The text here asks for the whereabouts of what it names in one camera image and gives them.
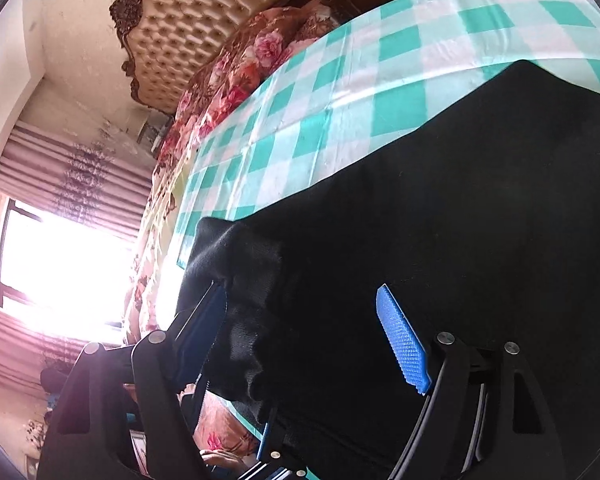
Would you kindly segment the black pants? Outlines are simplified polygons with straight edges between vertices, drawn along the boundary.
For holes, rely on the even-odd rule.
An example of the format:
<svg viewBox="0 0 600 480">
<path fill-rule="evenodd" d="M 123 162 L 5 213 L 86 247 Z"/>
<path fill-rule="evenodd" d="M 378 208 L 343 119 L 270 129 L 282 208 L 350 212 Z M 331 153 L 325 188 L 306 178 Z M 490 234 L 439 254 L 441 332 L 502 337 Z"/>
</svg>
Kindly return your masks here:
<svg viewBox="0 0 600 480">
<path fill-rule="evenodd" d="M 600 94 L 517 62 L 425 125 L 238 221 L 205 218 L 178 295 L 227 316 L 210 390 L 321 479 L 383 479 L 422 398 L 376 314 L 388 286 L 427 327 L 513 341 L 570 479 L 600 479 Z"/>
</svg>

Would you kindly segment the window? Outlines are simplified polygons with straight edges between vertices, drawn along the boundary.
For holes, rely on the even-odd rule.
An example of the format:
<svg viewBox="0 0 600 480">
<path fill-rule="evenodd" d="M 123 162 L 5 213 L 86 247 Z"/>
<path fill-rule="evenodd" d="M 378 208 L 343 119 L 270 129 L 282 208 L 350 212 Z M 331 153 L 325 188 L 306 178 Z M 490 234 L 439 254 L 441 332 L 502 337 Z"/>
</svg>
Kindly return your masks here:
<svg viewBox="0 0 600 480">
<path fill-rule="evenodd" d="M 32 330 L 120 344 L 132 240 L 9 200 L 0 307 Z"/>
</svg>

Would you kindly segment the pink curtain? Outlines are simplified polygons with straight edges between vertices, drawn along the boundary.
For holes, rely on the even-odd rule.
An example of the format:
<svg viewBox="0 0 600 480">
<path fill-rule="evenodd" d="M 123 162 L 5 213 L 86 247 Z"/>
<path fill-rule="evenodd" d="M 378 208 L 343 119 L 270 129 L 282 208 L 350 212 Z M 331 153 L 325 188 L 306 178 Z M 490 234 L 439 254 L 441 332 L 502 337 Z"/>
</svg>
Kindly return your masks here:
<svg viewBox="0 0 600 480">
<path fill-rule="evenodd" d="M 0 244 L 7 203 L 16 200 L 132 240 L 134 248 L 150 170 L 107 140 L 80 143 L 17 122 L 0 156 Z M 32 330 L 0 307 L 0 386 L 40 396 L 42 369 L 71 363 L 85 341 Z"/>
</svg>

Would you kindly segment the floral quilt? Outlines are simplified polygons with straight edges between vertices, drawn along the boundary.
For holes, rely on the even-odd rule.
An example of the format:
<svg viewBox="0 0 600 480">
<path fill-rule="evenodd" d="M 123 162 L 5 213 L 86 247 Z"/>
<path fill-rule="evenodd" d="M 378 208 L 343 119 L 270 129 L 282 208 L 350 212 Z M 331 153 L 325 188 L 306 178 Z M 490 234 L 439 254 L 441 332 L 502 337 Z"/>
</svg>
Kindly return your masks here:
<svg viewBox="0 0 600 480">
<path fill-rule="evenodd" d="M 135 344 L 158 327 L 160 266 L 175 232 L 188 175 L 202 140 L 251 96 L 279 66 L 339 26 L 327 4 L 272 8 L 256 14 L 189 81 L 160 148 L 140 222 L 124 340 Z"/>
</svg>

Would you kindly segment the teal checkered cloth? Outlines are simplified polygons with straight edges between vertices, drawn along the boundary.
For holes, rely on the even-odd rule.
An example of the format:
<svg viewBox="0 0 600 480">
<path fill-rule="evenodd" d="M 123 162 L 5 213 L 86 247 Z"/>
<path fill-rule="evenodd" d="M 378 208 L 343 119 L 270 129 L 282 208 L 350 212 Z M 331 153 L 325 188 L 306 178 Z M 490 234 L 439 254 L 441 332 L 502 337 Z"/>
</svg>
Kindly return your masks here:
<svg viewBox="0 0 600 480">
<path fill-rule="evenodd" d="M 396 0 L 317 40 L 201 143 L 169 258 L 204 217 L 239 219 L 422 126 L 527 60 L 600 92 L 594 0 Z"/>
</svg>

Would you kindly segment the tufted tan headboard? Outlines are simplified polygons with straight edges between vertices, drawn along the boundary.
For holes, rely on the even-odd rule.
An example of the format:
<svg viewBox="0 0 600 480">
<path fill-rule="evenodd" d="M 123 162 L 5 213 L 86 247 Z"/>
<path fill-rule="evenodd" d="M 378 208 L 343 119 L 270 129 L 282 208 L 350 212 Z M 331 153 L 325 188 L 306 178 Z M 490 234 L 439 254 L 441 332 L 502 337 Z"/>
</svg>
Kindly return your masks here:
<svg viewBox="0 0 600 480">
<path fill-rule="evenodd" d="M 175 112 L 197 70 L 254 14 L 283 0 L 114 0 L 109 12 L 126 60 L 131 98 Z"/>
</svg>

